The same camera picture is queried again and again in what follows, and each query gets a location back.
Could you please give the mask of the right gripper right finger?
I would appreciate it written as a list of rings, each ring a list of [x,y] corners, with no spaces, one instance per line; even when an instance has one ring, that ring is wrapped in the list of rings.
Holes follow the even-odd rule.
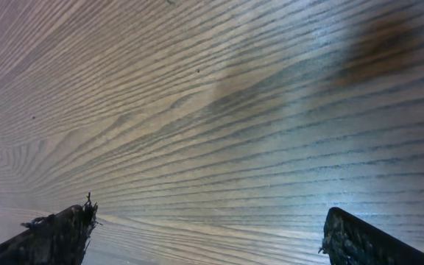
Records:
[[[341,208],[328,210],[323,233],[331,265],[424,265],[424,252]]]

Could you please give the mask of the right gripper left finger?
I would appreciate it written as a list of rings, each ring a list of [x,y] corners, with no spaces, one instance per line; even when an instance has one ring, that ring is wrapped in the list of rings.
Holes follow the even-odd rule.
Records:
[[[81,265],[98,205],[86,203],[22,224],[26,230],[0,244],[0,265]]]

